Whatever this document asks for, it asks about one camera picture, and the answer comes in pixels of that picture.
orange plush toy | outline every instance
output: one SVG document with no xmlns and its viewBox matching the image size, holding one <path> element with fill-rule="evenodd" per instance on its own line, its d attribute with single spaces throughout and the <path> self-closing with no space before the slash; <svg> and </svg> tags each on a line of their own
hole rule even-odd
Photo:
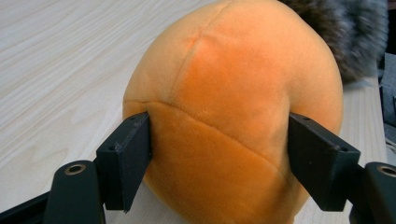
<svg viewBox="0 0 396 224">
<path fill-rule="evenodd" d="M 189 222 L 291 223 L 308 195 L 289 167 L 289 112 L 339 133 L 342 82 L 289 7 L 220 1 L 154 41 L 123 105 L 150 115 L 145 183 Z"/>
</svg>

orange plush ball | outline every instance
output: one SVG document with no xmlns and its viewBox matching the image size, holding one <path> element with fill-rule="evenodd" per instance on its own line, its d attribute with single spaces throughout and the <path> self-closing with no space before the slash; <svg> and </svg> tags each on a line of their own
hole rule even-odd
<svg viewBox="0 0 396 224">
<path fill-rule="evenodd" d="M 148 111 L 146 184 L 192 223 L 291 223 L 307 199 L 289 112 L 338 133 L 342 84 L 326 43 L 273 0 L 220 1 L 166 29 L 136 67 L 123 116 Z"/>
</svg>

wooden table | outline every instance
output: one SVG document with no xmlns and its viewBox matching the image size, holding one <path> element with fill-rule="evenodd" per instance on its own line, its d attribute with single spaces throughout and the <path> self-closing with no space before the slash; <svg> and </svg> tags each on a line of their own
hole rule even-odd
<svg viewBox="0 0 396 224">
<path fill-rule="evenodd" d="M 136 64 L 169 24 L 211 0 L 0 2 L 0 212 L 50 189 L 63 164 L 92 160 L 121 122 Z M 377 84 L 345 91 L 341 136 L 361 164 L 387 161 Z M 296 223 L 347 223 L 309 202 Z M 184 223 L 142 185 L 108 223 Z"/>
</svg>

stuffed toy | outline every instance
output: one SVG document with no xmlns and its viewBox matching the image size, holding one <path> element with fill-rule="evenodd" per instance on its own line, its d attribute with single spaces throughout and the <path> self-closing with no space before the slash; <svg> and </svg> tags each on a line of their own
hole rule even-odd
<svg viewBox="0 0 396 224">
<path fill-rule="evenodd" d="M 144 111 L 144 181 L 186 220 L 292 223 L 308 194 L 290 171 L 289 113 L 339 133 L 342 79 L 329 45 L 290 7 L 219 1 L 148 48 L 123 100 L 125 118 Z"/>
</svg>

gray fur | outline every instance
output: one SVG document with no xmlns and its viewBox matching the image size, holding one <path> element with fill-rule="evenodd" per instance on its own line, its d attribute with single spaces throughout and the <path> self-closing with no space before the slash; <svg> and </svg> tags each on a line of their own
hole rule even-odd
<svg viewBox="0 0 396 224">
<path fill-rule="evenodd" d="M 279 0 L 329 45 L 343 83 L 376 75 L 388 38 L 387 0 Z"/>
</svg>

